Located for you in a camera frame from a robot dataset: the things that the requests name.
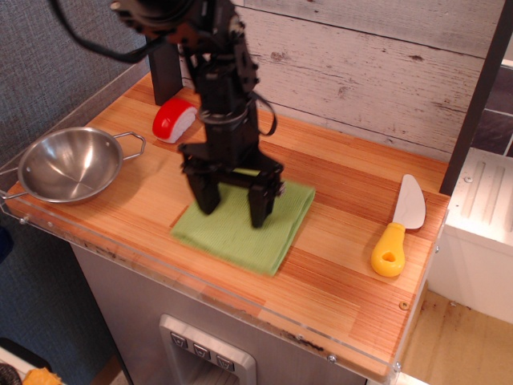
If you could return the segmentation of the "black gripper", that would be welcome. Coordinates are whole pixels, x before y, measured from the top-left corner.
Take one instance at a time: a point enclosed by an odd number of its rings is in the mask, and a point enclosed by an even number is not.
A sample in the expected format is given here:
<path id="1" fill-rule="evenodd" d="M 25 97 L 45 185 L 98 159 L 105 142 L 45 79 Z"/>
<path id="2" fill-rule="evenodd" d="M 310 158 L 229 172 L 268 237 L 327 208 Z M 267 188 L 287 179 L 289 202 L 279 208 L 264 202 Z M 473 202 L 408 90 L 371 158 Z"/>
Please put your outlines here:
<path id="1" fill-rule="evenodd" d="M 196 203 L 209 215 L 220 203 L 218 184 L 246 188 L 252 227 L 261 228 L 273 211 L 275 197 L 283 193 L 284 166 L 260 150 L 262 133 L 257 113 L 245 111 L 229 116 L 201 112 L 200 118 L 206 140 L 179 145 L 183 173 Z"/>

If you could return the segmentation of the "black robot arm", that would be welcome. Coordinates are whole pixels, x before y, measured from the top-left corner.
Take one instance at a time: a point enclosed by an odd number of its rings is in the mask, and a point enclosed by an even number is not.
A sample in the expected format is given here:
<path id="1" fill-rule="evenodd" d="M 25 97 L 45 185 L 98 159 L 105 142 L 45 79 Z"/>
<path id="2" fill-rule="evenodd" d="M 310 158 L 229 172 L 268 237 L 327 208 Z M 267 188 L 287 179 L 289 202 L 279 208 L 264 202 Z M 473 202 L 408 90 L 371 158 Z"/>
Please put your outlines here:
<path id="1" fill-rule="evenodd" d="M 230 1 L 113 1 L 111 9 L 154 43 L 180 46 L 204 124 L 203 143 L 181 144 L 183 172 L 200 209 L 220 203 L 220 183 L 248 191 L 252 226 L 260 228 L 283 190 L 283 166 L 264 155 L 254 88 L 258 66 L 248 52 L 245 26 Z"/>

